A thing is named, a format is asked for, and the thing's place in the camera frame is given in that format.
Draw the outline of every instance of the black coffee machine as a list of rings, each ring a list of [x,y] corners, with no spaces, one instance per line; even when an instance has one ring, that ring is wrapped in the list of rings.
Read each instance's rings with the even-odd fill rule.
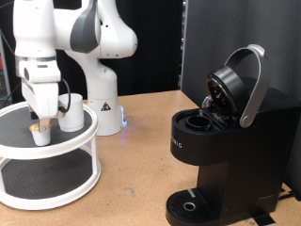
[[[251,54],[259,62],[257,80],[234,72]],[[208,75],[211,96],[202,108],[173,116],[170,150],[199,171],[196,188],[167,200],[170,225],[229,225],[276,210],[301,108],[269,88],[271,79],[264,49],[249,45]]]

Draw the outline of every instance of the table surface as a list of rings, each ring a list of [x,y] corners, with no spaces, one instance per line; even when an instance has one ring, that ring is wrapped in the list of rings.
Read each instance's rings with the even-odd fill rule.
[[[181,91],[119,97],[128,125],[98,137],[100,181],[81,199],[51,210],[24,211],[0,205],[0,225],[168,226],[166,200],[196,187],[198,167],[170,153],[171,118],[197,106]],[[282,200],[271,216],[281,226],[297,226],[301,202]],[[235,226],[257,225],[253,219]]]

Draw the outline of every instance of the white cup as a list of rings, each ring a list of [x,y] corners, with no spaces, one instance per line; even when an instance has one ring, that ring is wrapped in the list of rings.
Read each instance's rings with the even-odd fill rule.
[[[69,101],[68,93],[58,96],[58,100],[67,107]],[[70,109],[65,117],[58,118],[58,124],[64,132],[75,132],[84,127],[83,97],[80,94],[71,94]]]
[[[45,146],[50,143],[50,132],[52,124],[49,123],[49,129],[47,132],[40,132],[40,124],[35,123],[29,127],[29,130],[32,133],[32,137],[37,146]]]

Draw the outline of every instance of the white robotic arm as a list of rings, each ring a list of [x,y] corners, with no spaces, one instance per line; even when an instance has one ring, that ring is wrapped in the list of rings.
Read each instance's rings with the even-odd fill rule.
[[[115,0],[82,0],[77,10],[54,9],[53,0],[15,0],[13,30],[16,39],[16,73],[29,109],[47,132],[58,111],[61,80],[55,49],[65,50],[83,68],[88,104],[96,111],[98,135],[122,128],[117,76],[99,58],[131,56],[137,48],[135,32],[119,17]]]
[[[137,48],[135,32],[120,18],[115,0],[98,0],[102,21],[101,44],[88,54],[66,51],[82,68],[87,80],[87,104],[96,111],[99,136],[113,135],[124,126],[118,101],[117,76],[99,58],[130,57]]]
[[[47,132],[58,113],[60,71],[55,49],[89,53],[99,45],[101,29],[96,0],[83,0],[78,10],[58,10],[53,0],[15,0],[13,32],[16,39],[16,74],[29,110]]]

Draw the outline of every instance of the black background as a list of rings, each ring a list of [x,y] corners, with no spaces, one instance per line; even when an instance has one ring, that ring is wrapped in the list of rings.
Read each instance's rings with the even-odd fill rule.
[[[10,2],[0,0],[0,6]],[[178,88],[181,54],[182,0],[117,0],[119,15],[138,37],[138,48],[133,56],[122,59],[101,60],[118,76],[120,95],[158,92]],[[80,0],[55,0],[55,8],[77,9]],[[0,9],[0,27],[15,49],[12,33],[13,5]],[[15,76],[15,61],[12,53],[4,44],[8,76],[11,89],[19,82]],[[57,65],[71,87],[87,98],[86,78],[80,66],[63,51],[57,52]],[[60,93],[65,93],[63,84]],[[24,98],[21,89],[13,95],[14,103]]]
[[[265,49],[273,64],[273,88],[301,101],[301,1],[189,0],[182,90],[197,104],[209,95],[208,73],[248,44]],[[257,77],[255,57],[236,71]]]

